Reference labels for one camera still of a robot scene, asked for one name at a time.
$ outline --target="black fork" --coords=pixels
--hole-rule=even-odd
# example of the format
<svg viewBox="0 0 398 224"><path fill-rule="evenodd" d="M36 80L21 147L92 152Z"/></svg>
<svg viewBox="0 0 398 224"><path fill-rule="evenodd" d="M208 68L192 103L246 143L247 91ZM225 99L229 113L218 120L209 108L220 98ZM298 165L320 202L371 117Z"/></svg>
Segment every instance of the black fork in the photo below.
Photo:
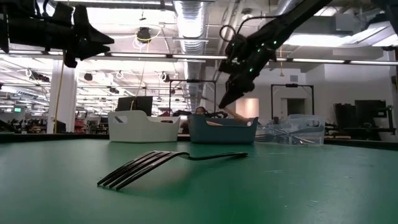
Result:
<svg viewBox="0 0 398 224"><path fill-rule="evenodd" d="M116 186L116 190L120 190L156 167L177 156L191 161L202 161L230 156L245 157L247 155L248 154L246 152L229 152L214 156L192 157L187 152L151 151L117 168L115 171L102 178L97 185L103 184L104 187L109 185L110 189Z"/></svg>

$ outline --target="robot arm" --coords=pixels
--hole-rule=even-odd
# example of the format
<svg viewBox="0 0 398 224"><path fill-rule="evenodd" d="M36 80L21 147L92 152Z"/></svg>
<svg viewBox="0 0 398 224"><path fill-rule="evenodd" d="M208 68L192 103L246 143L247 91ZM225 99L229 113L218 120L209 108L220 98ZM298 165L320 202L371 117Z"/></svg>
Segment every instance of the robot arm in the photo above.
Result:
<svg viewBox="0 0 398 224"><path fill-rule="evenodd" d="M73 12L72 7L58 2L52 17L42 16L39 10L36 0L0 0L1 50L8 53L9 42L44 47L45 51L62 49L65 65L73 68L76 58L110 51L104 45L114 40L91 26L85 6L76 6Z"/></svg>
<svg viewBox="0 0 398 224"><path fill-rule="evenodd" d="M398 15L398 0L373 0L379 7L386 10L391 24L398 30L394 17ZM253 80L268 61L276 61L275 50L278 49L293 31L311 18L331 0L304 0L290 12L276 17L257 32L248 37L237 34L226 47L228 59L220 64L219 71L230 74L226 82L226 93L219 107L233 103L245 93L253 91Z"/></svg>

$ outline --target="blue container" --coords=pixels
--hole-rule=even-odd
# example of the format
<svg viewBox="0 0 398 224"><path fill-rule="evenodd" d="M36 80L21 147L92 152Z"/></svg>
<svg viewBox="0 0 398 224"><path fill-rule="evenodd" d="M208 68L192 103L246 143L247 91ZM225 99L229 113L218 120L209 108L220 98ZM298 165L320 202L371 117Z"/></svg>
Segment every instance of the blue container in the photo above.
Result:
<svg viewBox="0 0 398 224"><path fill-rule="evenodd" d="M207 121L221 124L213 126ZM191 142L218 144L252 144L256 138L258 118L249 123L228 118L205 118L193 114L188 117Z"/></svg>

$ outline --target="green table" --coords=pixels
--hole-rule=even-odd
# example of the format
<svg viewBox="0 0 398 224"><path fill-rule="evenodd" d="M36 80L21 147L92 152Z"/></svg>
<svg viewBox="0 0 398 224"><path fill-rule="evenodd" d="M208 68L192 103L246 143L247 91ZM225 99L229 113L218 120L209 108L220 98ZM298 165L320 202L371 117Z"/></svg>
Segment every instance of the green table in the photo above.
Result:
<svg viewBox="0 0 398 224"><path fill-rule="evenodd" d="M96 186L152 150L249 157L175 158L120 192ZM0 223L397 223L397 170L398 152L341 146L0 144Z"/></svg>

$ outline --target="plastic container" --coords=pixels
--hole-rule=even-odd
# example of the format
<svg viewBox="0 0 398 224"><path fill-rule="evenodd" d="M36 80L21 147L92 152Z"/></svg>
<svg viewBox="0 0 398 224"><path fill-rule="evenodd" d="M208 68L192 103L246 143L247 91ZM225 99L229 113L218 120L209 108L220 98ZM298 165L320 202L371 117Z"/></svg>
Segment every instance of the plastic container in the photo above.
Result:
<svg viewBox="0 0 398 224"><path fill-rule="evenodd" d="M177 141L179 117L148 117L143 111L108 113L109 139L116 142Z"/></svg>
<svg viewBox="0 0 398 224"><path fill-rule="evenodd" d="M292 114L280 124L259 126L257 142L290 145L323 145L325 119L322 116Z"/></svg>
<svg viewBox="0 0 398 224"><path fill-rule="evenodd" d="M207 121L221 124L213 126ZM228 118L205 118L193 114L188 117L191 142L215 144L252 144L256 138L258 118L249 123Z"/></svg>

